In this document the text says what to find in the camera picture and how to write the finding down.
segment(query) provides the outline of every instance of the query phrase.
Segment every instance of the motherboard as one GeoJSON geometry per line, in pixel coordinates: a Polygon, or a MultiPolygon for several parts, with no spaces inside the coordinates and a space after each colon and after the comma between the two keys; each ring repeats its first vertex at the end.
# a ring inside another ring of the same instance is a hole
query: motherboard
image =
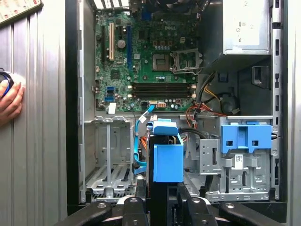
{"type": "Polygon", "coordinates": [[[202,55],[194,14],[125,10],[95,15],[96,110],[185,111],[196,99],[202,55]]]}

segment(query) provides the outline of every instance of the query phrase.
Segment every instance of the yellow wire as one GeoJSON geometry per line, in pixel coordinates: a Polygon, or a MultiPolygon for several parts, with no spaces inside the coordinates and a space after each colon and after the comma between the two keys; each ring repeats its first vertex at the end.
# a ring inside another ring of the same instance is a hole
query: yellow wire
{"type": "Polygon", "coordinates": [[[217,95],[215,95],[213,92],[211,92],[210,90],[208,90],[207,86],[208,86],[208,85],[205,86],[204,91],[205,91],[207,94],[209,94],[209,95],[215,97],[218,101],[220,101],[220,99],[217,97],[217,95]]]}

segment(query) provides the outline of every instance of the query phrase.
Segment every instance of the hand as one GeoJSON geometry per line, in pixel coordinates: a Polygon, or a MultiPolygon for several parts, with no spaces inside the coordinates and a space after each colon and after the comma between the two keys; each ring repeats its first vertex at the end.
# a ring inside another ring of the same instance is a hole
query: hand
{"type": "Polygon", "coordinates": [[[22,98],[24,87],[17,82],[4,96],[4,92],[8,86],[8,81],[4,80],[0,83],[0,127],[17,117],[22,110],[22,98]]]}

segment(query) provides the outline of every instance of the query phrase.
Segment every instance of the finger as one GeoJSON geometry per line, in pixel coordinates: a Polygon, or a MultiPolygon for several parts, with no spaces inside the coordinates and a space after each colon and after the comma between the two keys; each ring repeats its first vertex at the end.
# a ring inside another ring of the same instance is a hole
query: finger
{"type": "Polygon", "coordinates": [[[7,87],[8,87],[8,81],[7,80],[3,80],[0,83],[0,97],[2,97],[4,95],[7,87]]]}
{"type": "Polygon", "coordinates": [[[20,105],[20,103],[22,101],[23,94],[24,94],[24,87],[21,87],[17,93],[17,96],[13,100],[13,102],[7,108],[5,108],[5,110],[3,111],[4,115],[10,115],[12,112],[15,111],[15,109],[18,108],[18,106],[20,105]]]}
{"type": "Polygon", "coordinates": [[[15,111],[8,116],[8,119],[11,120],[17,117],[21,113],[21,110],[22,110],[22,104],[20,103],[17,109],[15,109],[15,111]]]}
{"type": "Polygon", "coordinates": [[[0,100],[0,112],[2,112],[7,106],[10,105],[18,94],[21,87],[21,83],[15,83],[9,92],[0,100]]]}

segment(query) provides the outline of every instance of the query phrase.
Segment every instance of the ram slot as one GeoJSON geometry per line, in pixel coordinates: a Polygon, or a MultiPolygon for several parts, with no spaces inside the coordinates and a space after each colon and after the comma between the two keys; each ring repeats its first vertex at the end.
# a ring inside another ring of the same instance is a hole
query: ram slot
{"type": "Polygon", "coordinates": [[[132,68],[132,27],[127,26],[127,67],[132,68]]]}
{"type": "Polygon", "coordinates": [[[190,98],[193,89],[188,83],[133,83],[132,95],[138,98],[190,98]]]}
{"type": "Polygon", "coordinates": [[[106,49],[105,49],[105,26],[102,26],[102,39],[101,39],[101,47],[102,47],[102,63],[105,62],[106,59],[106,49]]]}
{"type": "Polygon", "coordinates": [[[115,25],[114,23],[109,23],[109,32],[110,32],[110,35],[109,35],[109,43],[110,43],[110,46],[109,46],[109,60],[113,61],[114,60],[114,40],[115,40],[115,34],[114,34],[114,31],[115,31],[115,25]]]}

